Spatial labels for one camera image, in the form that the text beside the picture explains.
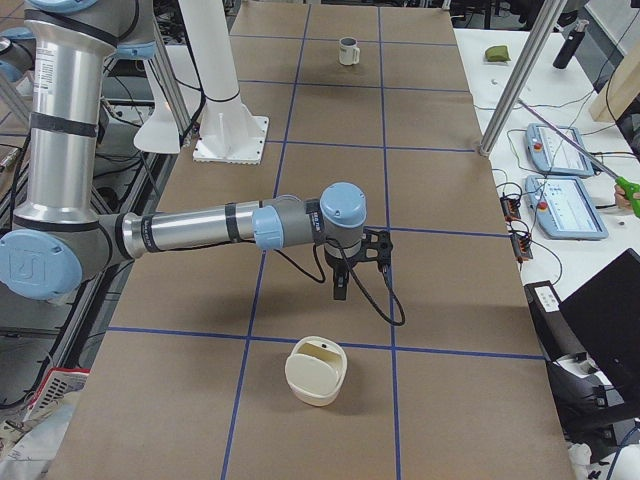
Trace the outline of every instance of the label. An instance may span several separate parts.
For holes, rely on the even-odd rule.
[[[53,95],[55,93],[56,63],[58,49],[56,47],[36,49],[36,70],[33,80],[33,91]]]
[[[551,313],[560,310],[558,299],[553,294],[553,290],[551,290],[551,287],[537,287],[535,291],[545,312]]]

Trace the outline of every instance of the blue joint cap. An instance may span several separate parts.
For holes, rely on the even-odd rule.
[[[156,54],[156,42],[118,45],[112,58],[116,60],[150,60]]]
[[[10,63],[0,60],[0,73],[10,82],[17,82],[22,78],[22,72]]]
[[[49,300],[80,285],[82,266],[53,235],[14,230],[0,239],[0,281],[23,297]]]
[[[320,209],[325,219],[342,228],[361,227],[367,219],[367,200],[352,183],[334,183],[322,192]]]
[[[284,245],[284,230],[278,212],[271,205],[253,212],[253,239],[262,250],[277,250]]]
[[[75,13],[92,7],[99,0],[27,0],[40,10],[52,13]]]
[[[35,40],[36,36],[27,27],[14,27],[0,32],[0,37],[8,38],[9,40]]]

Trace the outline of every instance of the white mug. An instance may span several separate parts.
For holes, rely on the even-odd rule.
[[[339,60],[342,65],[356,65],[360,61],[360,49],[355,38],[343,37],[339,41]]]

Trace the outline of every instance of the black screen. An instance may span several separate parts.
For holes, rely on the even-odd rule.
[[[624,251],[560,311],[622,397],[640,400],[640,256]]]

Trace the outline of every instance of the white table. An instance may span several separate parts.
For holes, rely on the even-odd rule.
[[[502,90],[507,84],[527,40],[528,33],[455,30],[455,34],[474,97],[478,122],[484,131],[493,114],[493,111],[488,108],[494,108],[497,105]],[[565,70],[558,70],[552,66],[563,41],[564,39],[559,33],[552,34],[540,55],[520,95],[529,105],[562,105],[569,101],[578,100],[592,90],[589,79],[575,58],[571,60]],[[493,45],[508,46],[512,59],[508,65],[487,64],[484,61],[485,50]],[[537,107],[536,110],[556,125],[570,125],[575,120],[574,126],[582,133],[593,132],[608,125],[594,122],[589,115],[589,106],[595,97],[596,94],[593,92],[590,97],[586,97],[586,103],[580,101],[562,108]],[[514,110],[490,156],[493,167],[504,170],[508,180],[518,183],[523,189],[524,179],[531,172],[518,167],[516,157],[512,153],[507,139],[507,131],[526,129],[530,123],[539,122],[524,109]],[[521,165],[525,168],[533,168],[525,152],[524,132],[512,132],[510,136],[521,159]],[[587,135],[584,137],[584,143],[592,152],[630,151],[616,127]],[[632,156],[628,158],[606,157],[605,160],[609,167],[628,180],[636,182],[640,180],[640,165]],[[500,171],[495,171],[494,177],[496,184],[505,181],[505,175]],[[614,182],[611,178],[603,174],[586,179],[584,183],[594,204],[608,205],[613,203]],[[517,188],[507,188],[507,192],[516,191]],[[531,226],[534,221],[531,210],[521,207],[520,211],[523,220]],[[630,211],[618,208],[599,210],[599,213],[609,230],[609,237],[604,240],[550,240],[545,237],[538,225],[533,231],[533,239],[550,248],[562,260],[564,271],[562,278],[555,285],[561,299],[568,297],[625,249],[633,247],[638,250],[640,247],[640,219]],[[532,253],[534,259],[523,265],[522,283],[543,280],[556,281],[559,274],[557,260],[537,245],[532,246]]]

